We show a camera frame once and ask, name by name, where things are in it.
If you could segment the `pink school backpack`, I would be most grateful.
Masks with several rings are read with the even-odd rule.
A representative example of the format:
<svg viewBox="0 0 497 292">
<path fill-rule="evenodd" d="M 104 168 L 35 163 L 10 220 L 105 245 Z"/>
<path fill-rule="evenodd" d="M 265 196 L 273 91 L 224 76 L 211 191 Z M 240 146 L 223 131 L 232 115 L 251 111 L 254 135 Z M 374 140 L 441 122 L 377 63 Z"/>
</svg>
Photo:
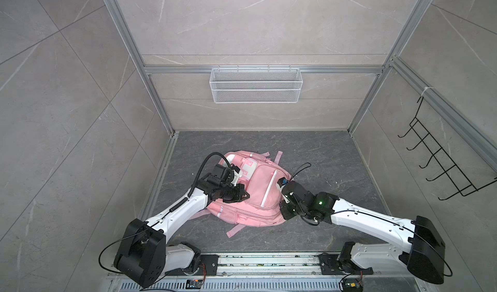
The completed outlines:
<svg viewBox="0 0 497 292">
<path fill-rule="evenodd" d="M 242 175 L 238 183 L 245 186 L 250 197 L 232 204 L 213 201 L 190 219 L 211 214 L 231 223 L 234 227 L 226 233 L 229 238 L 245 227 L 272 227 L 284 223 L 286 220 L 280 211 L 280 202 L 283 200 L 281 186 L 283 179 L 289 180 L 291 174 L 279 166 L 282 155 L 283 152 L 279 151 L 271 160 L 268 152 L 228 152 L 225 157 L 240 168 Z"/>
</svg>

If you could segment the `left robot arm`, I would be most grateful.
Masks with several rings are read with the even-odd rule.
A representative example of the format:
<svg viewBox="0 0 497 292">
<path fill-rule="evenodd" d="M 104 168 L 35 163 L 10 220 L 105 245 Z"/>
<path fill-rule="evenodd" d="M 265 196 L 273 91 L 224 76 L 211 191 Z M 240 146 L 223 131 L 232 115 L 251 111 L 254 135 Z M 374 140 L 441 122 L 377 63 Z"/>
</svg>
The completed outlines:
<svg viewBox="0 0 497 292">
<path fill-rule="evenodd" d="M 192 188 L 176 203 L 159 214 L 142 221 L 134 219 L 118 241 L 113 267 L 142 288 L 149 288 L 163 274 L 182 270 L 194 275 L 201 267 L 201 251 L 182 242 L 169 245 L 171 237 L 194 215 L 210 203 L 222 201 L 241 202 L 250 195 L 238 183 L 242 172 L 231 164 L 217 164 L 214 170 L 197 177 Z"/>
</svg>

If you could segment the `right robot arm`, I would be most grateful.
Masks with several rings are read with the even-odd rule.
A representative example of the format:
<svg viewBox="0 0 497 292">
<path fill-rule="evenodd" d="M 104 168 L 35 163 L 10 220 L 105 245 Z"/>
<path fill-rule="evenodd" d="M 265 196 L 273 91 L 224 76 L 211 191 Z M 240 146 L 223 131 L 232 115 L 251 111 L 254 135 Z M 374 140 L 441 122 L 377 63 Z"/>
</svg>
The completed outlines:
<svg viewBox="0 0 497 292">
<path fill-rule="evenodd" d="M 337 258 L 339 269 L 360 275 L 374 270 L 408 271 L 430 284 L 445 281 L 446 245 L 431 220 L 396 218 L 353 205 L 327 192 L 313 194 L 295 181 L 278 180 L 284 219 L 296 216 L 311 226 L 344 226 L 380 239 L 380 244 L 346 242 Z"/>
</svg>

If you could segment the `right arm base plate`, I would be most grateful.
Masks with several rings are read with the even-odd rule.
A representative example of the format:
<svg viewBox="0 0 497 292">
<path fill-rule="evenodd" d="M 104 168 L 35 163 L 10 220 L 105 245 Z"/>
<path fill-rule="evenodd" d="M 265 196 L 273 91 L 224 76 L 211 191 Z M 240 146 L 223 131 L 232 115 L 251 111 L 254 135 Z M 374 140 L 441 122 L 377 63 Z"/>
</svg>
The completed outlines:
<svg viewBox="0 0 497 292">
<path fill-rule="evenodd" d="M 339 254 L 322 253 L 318 256 L 318 264 L 323 275 L 373 275 L 371 267 L 361 268 L 351 260 L 342 258 Z"/>
</svg>

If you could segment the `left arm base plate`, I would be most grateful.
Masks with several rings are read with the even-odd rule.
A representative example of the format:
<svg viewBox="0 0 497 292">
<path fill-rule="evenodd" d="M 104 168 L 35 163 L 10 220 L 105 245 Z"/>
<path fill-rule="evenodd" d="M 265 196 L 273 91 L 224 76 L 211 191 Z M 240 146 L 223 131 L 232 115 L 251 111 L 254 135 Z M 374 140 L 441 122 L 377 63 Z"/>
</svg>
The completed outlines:
<svg viewBox="0 0 497 292">
<path fill-rule="evenodd" d="M 186 269 L 174 269 L 168 276 L 214 276 L 217 274 L 220 256 L 216 254 L 201 254 L 194 257 Z"/>
</svg>

